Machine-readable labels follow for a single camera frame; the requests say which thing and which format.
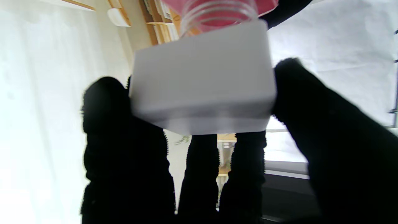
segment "bottle neck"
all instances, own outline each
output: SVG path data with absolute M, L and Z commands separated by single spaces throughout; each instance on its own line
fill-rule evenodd
M 252 21 L 257 15 L 255 0 L 188 0 L 182 11 L 181 37 Z

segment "white lamp shade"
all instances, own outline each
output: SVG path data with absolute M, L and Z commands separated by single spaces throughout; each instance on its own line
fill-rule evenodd
M 124 17 L 120 8 L 111 8 L 108 10 L 108 17 L 116 26 L 130 27 L 127 18 Z

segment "gloved hand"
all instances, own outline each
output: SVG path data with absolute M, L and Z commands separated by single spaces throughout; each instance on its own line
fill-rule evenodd
M 128 88 L 104 77 L 84 94 L 86 177 L 82 223 L 170 221 L 173 178 L 163 129 L 131 115 Z
M 323 217 L 331 223 L 395 222 L 398 138 L 297 59 L 280 62 L 275 77 L 274 114 L 308 160 Z

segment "white box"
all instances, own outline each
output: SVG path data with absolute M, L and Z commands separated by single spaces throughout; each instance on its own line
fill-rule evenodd
M 172 132 L 264 131 L 276 98 L 267 24 L 256 20 L 136 52 L 133 114 Z

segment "bookshelf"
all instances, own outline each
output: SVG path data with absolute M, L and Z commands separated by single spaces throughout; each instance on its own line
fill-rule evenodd
M 179 16 L 161 0 L 139 0 L 152 45 L 179 39 Z M 178 16 L 175 23 L 173 15 Z

